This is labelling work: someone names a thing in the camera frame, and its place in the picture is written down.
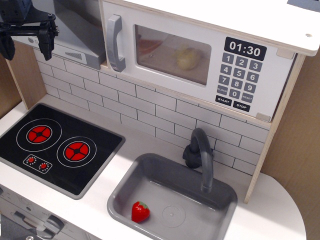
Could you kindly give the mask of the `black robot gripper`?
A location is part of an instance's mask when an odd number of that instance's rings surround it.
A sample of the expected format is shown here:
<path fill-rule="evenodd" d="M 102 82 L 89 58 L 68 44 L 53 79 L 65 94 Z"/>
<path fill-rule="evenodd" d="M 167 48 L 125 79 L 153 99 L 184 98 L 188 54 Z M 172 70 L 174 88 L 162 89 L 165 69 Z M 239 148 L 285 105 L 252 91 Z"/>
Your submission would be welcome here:
<path fill-rule="evenodd" d="M 55 35 L 59 29 L 56 16 L 38 10 L 31 0 L 2 0 L 0 2 L 0 53 L 11 61 L 15 44 L 8 35 L 38 35 L 38 46 L 46 61 L 52 58 Z"/>

